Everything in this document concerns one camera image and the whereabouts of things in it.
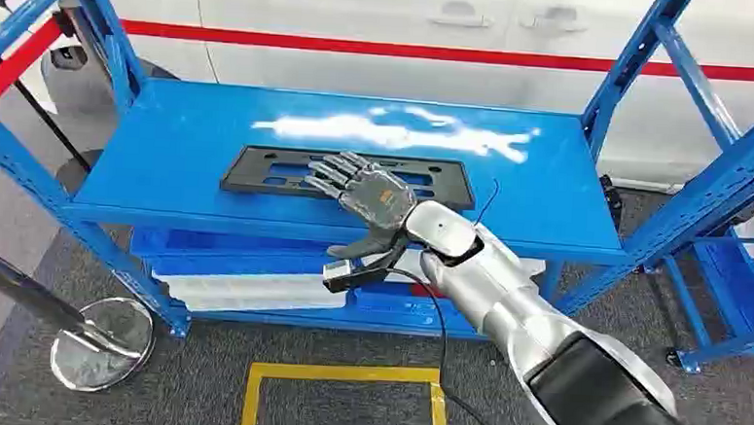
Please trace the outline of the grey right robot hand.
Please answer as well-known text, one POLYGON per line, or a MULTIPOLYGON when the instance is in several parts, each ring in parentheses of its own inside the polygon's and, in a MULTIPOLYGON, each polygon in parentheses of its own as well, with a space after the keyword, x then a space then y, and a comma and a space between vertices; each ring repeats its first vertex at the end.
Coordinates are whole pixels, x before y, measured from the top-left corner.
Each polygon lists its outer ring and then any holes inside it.
POLYGON ((347 245, 334 245, 327 254, 339 260, 389 251, 417 206, 413 189, 401 178, 352 152, 326 155, 308 163, 305 181, 338 201, 369 228, 367 236, 347 245))

